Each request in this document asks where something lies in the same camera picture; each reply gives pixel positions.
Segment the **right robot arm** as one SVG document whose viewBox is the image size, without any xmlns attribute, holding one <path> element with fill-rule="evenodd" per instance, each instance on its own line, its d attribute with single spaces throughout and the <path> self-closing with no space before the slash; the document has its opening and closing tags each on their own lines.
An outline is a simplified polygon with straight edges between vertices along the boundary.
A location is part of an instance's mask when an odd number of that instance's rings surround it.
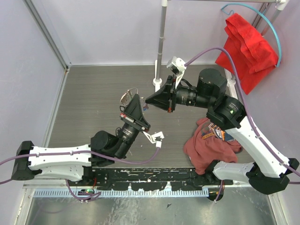
<svg viewBox="0 0 300 225">
<path fill-rule="evenodd" d="M 145 102 L 172 113 L 176 105 L 206 108 L 206 117 L 232 136 L 254 160 L 252 163 L 227 163 L 214 159 L 205 169 L 208 183 L 221 180 L 249 183 L 258 192 L 270 195 L 285 190 L 290 184 L 288 175 L 300 165 L 295 158 L 280 152 L 270 153 L 251 127 L 244 105 L 225 93 L 227 80 L 213 68 L 199 73 L 197 86 L 175 85 L 175 76 L 168 76 L 165 84 Z"/>
</svg>

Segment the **blue tagged key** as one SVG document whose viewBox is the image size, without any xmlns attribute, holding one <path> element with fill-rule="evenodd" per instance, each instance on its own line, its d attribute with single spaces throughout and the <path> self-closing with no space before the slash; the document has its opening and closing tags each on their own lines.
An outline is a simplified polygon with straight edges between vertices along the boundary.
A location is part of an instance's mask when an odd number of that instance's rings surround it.
<svg viewBox="0 0 300 225">
<path fill-rule="evenodd" d="M 148 108 L 149 108 L 149 107 L 148 107 L 148 104 L 145 103 L 145 104 L 143 105 L 143 110 L 146 111 Z"/>
</svg>

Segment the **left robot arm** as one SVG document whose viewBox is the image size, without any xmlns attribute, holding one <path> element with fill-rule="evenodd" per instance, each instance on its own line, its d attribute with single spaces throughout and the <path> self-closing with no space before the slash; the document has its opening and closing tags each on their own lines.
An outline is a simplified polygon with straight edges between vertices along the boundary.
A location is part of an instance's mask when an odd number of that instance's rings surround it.
<svg viewBox="0 0 300 225">
<path fill-rule="evenodd" d="M 32 141 L 23 141 L 17 150 L 11 175 L 12 180 L 32 180 L 38 177 L 62 178 L 90 185 L 94 166 L 108 166 L 126 158 L 136 137 L 145 134 L 150 124 L 143 116 L 141 98 L 138 94 L 123 95 L 120 100 L 120 119 L 124 122 L 116 134 L 98 131 L 89 144 L 46 148 Z"/>
</svg>

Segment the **metal keyring with keys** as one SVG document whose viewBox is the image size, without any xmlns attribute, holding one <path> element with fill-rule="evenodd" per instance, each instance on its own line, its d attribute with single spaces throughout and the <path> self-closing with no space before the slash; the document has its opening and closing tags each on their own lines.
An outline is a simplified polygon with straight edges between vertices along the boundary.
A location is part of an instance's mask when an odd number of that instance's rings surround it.
<svg viewBox="0 0 300 225">
<path fill-rule="evenodd" d="M 130 88 L 128 89 L 120 98 L 120 105 L 121 106 L 127 106 L 135 94 L 138 94 L 137 88 Z"/>
</svg>

